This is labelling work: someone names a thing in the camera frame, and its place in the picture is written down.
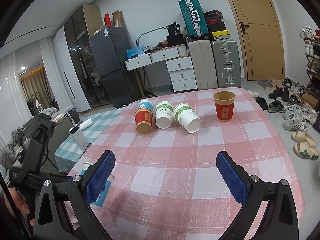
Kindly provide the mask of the person's left hand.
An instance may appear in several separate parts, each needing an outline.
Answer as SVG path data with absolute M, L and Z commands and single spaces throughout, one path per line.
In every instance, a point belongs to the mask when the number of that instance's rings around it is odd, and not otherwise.
M 24 214 L 28 215 L 30 209 L 24 201 L 23 197 L 13 188 L 9 188 L 9 192 L 12 196 L 12 199 L 16 207 Z M 15 227 L 15 215 L 12 210 L 12 207 L 8 201 L 8 198 L 4 194 L 4 191 L 1 192 L 1 229 L 10 229 L 12 230 Z

